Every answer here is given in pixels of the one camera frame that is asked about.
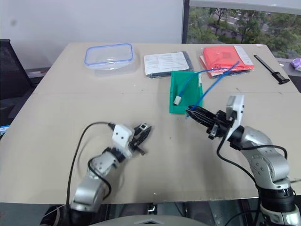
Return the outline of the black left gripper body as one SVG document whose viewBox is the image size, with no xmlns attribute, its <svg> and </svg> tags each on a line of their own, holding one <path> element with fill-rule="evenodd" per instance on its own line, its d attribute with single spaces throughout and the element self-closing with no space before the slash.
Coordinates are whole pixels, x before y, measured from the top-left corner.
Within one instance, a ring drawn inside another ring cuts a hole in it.
<svg viewBox="0 0 301 226">
<path fill-rule="evenodd" d="M 142 128 L 134 128 L 134 137 L 132 141 L 129 143 L 129 148 L 132 152 L 138 152 L 140 155 L 145 155 L 145 151 L 143 151 L 139 145 L 145 140 L 145 132 L 146 129 Z"/>
</svg>

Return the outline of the white window blind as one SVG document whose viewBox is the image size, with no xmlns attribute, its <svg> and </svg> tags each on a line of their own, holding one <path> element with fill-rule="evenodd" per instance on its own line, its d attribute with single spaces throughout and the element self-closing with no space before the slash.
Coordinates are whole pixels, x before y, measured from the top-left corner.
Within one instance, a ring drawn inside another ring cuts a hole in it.
<svg viewBox="0 0 301 226">
<path fill-rule="evenodd" d="M 301 15 L 301 0 L 190 0 L 190 6 Z"/>
</svg>

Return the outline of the dark window frame post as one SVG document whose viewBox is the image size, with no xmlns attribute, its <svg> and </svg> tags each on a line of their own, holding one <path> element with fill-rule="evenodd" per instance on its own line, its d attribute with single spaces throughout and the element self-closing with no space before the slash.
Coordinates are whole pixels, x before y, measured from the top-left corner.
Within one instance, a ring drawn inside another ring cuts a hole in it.
<svg viewBox="0 0 301 226">
<path fill-rule="evenodd" d="M 189 23 L 190 0 L 183 0 L 182 15 L 182 44 L 187 43 L 188 23 Z"/>
</svg>

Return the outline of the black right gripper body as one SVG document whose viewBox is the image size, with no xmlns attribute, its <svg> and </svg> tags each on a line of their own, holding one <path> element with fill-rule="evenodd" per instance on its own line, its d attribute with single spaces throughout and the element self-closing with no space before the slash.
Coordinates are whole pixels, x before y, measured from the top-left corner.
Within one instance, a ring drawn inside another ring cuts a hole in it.
<svg viewBox="0 0 301 226">
<path fill-rule="evenodd" d="M 209 134 L 208 138 L 215 139 L 216 137 L 224 137 L 227 134 L 227 130 L 234 124 L 236 112 L 233 111 L 227 118 L 226 113 L 219 110 L 216 114 L 209 112 L 207 117 L 210 121 L 206 131 Z"/>
</svg>

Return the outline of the black mesh chair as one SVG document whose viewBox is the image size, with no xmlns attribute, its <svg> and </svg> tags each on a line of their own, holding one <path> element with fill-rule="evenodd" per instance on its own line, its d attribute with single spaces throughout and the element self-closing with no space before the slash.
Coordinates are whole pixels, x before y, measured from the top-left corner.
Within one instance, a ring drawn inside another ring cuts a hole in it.
<svg viewBox="0 0 301 226">
<path fill-rule="evenodd" d="M 9 39 L 0 39 L 0 126 L 10 125 L 49 68 L 24 69 Z"/>
</svg>

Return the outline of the dark rounded shape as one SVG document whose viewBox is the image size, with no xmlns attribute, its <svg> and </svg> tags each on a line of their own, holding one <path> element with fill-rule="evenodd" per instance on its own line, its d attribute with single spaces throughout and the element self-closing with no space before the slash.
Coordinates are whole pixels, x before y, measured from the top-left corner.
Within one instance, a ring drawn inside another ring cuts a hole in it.
<svg viewBox="0 0 301 226">
<path fill-rule="evenodd" d="M 73 226 L 66 205 L 51 205 L 42 217 L 39 226 Z"/>
</svg>

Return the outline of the black caliper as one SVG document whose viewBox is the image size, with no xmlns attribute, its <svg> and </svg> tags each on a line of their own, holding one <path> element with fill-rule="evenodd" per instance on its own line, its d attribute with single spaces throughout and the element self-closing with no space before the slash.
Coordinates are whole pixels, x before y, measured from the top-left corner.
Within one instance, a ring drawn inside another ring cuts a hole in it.
<svg viewBox="0 0 301 226">
<path fill-rule="evenodd" d="M 277 80 L 279 85 L 286 84 L 290 80 L 285 78 L 280 72 L 274 71 L 266 62 L 264 62 L 258 55 L 254 55 L 255 59 L 257 59 L 270 73 L 271 75 Z"/>
</svg>

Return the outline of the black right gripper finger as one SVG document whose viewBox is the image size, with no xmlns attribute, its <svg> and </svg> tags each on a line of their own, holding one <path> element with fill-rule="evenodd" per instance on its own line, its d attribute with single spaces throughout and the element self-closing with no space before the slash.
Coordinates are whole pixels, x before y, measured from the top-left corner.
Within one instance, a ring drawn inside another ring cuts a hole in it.
<svg viewBox="0 0 301 226">
<path fill-rule="evenodd" d="M 190 111 L 187 110 L 186 113 L 188 116 L 190 116 L 193 120 L 196 122 L 206 126 L 206 127 L 211 127 L 213 126 L 213 120 L 210 117 L 207 117 L 201 113 L 195 112 L 195 111 Z"/>
<path fill-rule="evenodd" d="M 209 119 L 213 119 L 215 117 L 215 114 L 206 110 L 203 107 L 197 106 L 194 108 L 194 106 L 189 105 L 187 108 L 187 114 L 192 117 L 192 118 L 197 118 L 197 119 L 201 119 L 201 118 L 209 118 Z"/>
</svg>

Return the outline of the grey rounded shape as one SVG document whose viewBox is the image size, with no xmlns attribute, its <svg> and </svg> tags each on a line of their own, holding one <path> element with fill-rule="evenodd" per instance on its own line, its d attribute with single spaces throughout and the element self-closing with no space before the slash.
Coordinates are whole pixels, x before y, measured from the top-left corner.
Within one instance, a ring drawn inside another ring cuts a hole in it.
<svg viewBox="0 0 301 226">
<path fill-rule="evenodd" d="M 209 226 L 191 218 L 172 215 L 132 215 L 98 222 L 90 226 Z"/>
</svg>

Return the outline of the green plastic bin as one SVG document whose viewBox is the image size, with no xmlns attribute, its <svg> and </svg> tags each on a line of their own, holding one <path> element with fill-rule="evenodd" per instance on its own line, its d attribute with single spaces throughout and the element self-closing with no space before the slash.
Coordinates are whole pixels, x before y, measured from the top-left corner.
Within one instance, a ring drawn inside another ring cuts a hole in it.
<svg viewBox="0 0 301 226">
<path fill-rule="evenodd" d="M 192 71 L 172 71 L 169 95 L 169 112 L 186 114 L 189 105 L 195 105 L 203 95 L 201 74 Z M 176 96 L 181 96 L 179 105 L 174 105 Z"/>
</svg>

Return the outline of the purple crumpled item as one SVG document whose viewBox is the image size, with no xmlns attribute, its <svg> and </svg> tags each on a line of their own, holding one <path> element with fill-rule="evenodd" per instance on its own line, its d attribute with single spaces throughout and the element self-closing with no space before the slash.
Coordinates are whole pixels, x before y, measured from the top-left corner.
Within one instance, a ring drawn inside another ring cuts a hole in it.
<svg viewBox="0 0 301 226">
<path fill-rule="evenodd" d="M 290 62 L 295 71 L 301 72 L 301 58 L 295 58 Z"/>
</svg>

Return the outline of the red packaged cloth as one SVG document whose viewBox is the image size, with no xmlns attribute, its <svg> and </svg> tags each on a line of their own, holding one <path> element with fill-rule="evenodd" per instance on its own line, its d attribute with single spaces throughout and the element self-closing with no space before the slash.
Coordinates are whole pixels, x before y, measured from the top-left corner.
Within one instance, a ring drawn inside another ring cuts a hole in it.
<svg viewBox="0 0 301 226">
<path fill-rule="evenodd" d="M 248 73 L 254 70 L 254 64 L 242 46 L 212 46 L 203 48 L 199 61 L 207 70 L 210 79 L 217 79 L 233 67 L 228 76 Z"/>
</svg>

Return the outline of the printed manual in dark bag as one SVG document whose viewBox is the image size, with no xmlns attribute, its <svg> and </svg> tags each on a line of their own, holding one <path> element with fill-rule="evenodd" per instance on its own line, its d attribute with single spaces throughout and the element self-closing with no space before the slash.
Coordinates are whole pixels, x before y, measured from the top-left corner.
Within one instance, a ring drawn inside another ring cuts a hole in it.
<svg viewBox="0 0 301 226">
<path fill-rule="evenodd" d="M 186 51 L 145 55 L 143 61 L 145 75 L 148 78 L 168 77 L 172 71 L 194 70 Z"/>
</svg>

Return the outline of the clear container with blue rim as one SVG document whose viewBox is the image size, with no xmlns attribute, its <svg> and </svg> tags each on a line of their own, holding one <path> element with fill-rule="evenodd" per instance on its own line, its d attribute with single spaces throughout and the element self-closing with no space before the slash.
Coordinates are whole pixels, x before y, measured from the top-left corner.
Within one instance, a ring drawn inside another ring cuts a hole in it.
<svg viewBox="0 0 301 226">
<path fill-rule="evenodd" d="M 136 71 L 134 47 L 129 43 L 89 47 L 84 65 L 99 77 L 133 73 Z"/>
</svg>

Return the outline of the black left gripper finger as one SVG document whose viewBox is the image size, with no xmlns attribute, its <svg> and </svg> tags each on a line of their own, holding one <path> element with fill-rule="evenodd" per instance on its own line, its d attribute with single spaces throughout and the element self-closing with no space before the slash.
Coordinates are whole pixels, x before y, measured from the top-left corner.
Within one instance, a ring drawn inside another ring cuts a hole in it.
<svg viewBox="0 0 301 226">
<path fill-rule="evenodd" d="M 145 131 L 148 127 L 149 127 L 149 125 L 147 123 L 142 123 L 142 124 L 136 126 L 134 128 L 134 130 L 135 130 L 134 135 L 135 136 L 139 135 L 141 132 Z"/>
<path fill-rule="evenodd" d="M 152 126 L 149 126 L 141 132 L 141 134 L 140 134 L 140 143 L 145 141 L 145 139 L 148 137 L 151 129 L 152 129 Z"/>
</svg>

